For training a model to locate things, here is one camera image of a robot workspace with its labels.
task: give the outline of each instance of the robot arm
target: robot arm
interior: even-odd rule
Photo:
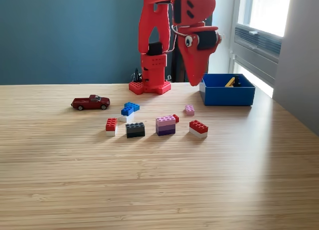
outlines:
[[[172,30],[178,36],[178,47],[192,86],[200,83],[207,69],[210,54],[216,51],[221,42],[221,36],[216,32],[218,28],[205,26],[203,22],[213,14],[215,0],[144,0],[139,25],[143,90],[136,90],[130,84],[130,90],[136,94],[142,92],[163,94],[170,89],[170,84],[164,81],[166,53],[169,50],[170,40],[169,4],[173,6]],[[159,42],[149,44],[149,37],[154,27],[158,28]]]

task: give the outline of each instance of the robot googly eye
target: robot googly eye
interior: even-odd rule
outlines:
[[[186,36],[185,38],[185,44],[187,47],[191,47],[193,43],[193,38],[191,37],[191,35]]]

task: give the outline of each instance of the blue wall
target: blue wall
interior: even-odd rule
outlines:
[[[140,67],[142,7],[143,0],[0,0],[0,84],[129,82]]]

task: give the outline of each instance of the red toy car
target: red toy car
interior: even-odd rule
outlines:
[[[106,109],[110,106],[109,98],[101,98],[98,95],[90,95],[89,98],[74,99],[71,106],[78,110],[83,109]]]

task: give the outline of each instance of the pink lego brick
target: pink lego brick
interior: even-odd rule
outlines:
[[[176,123],[176,120],[175,120],[174,116],[172,116],[172,115],[156,118],[156,125],[159,127],[166,126],[166,125],[172,125],[175,123]]]
[[[194,107],[192,105],[185,105],[185,111],[186,111],[186,115],[195,115],[195,110]]]

